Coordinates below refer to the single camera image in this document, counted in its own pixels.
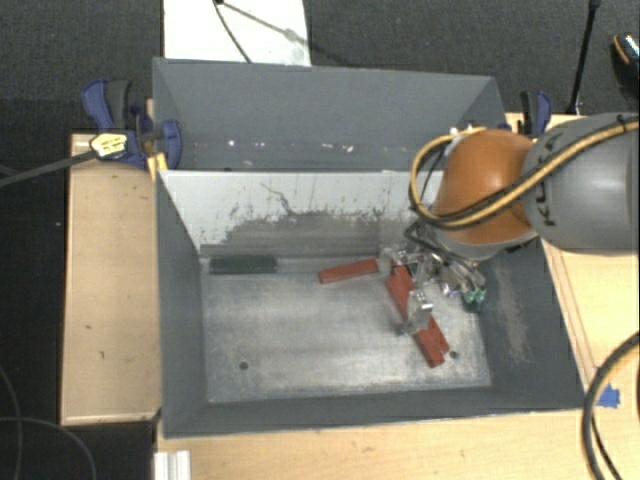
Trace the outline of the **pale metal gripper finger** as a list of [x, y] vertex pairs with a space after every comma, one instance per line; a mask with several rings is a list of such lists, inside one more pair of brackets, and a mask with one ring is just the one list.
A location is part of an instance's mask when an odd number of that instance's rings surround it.
[[406, 249], [382, 248], [377, 257], [378, 271], [390, 274], [395, 268], [404, 267], [411, 272], [410, 265], [415, 261], [415, 254]]
[[432, 317], [433, 304], [423, 290], [411, 290], [403, 313], [403, 323], [399, 327], [401, 335], [412, 336], [428, 328]]

